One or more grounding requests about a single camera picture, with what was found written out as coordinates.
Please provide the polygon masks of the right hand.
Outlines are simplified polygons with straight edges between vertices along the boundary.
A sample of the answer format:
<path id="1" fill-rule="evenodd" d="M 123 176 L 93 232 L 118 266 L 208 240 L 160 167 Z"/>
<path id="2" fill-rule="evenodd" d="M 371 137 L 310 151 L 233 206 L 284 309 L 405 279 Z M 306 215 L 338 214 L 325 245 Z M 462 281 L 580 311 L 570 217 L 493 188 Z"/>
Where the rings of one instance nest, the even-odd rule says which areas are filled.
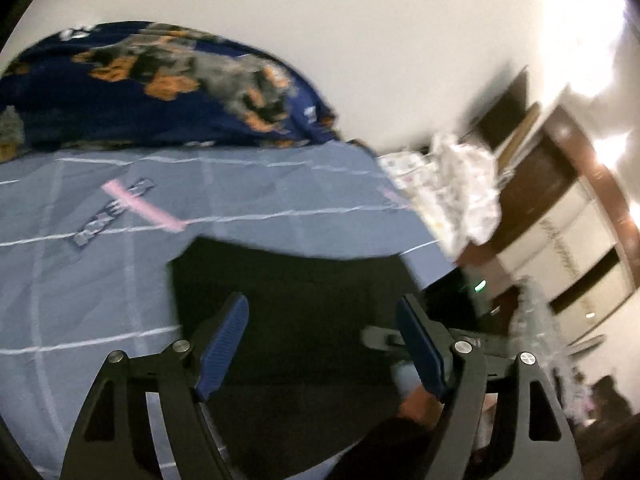
<path id="1" fill-rule="evenodd" d="M 398 416 L 412 420 L 420 426 L 433 430 L 442 416 L 444 407 L 436 396 L 417 386 L 400 404 Z"/>

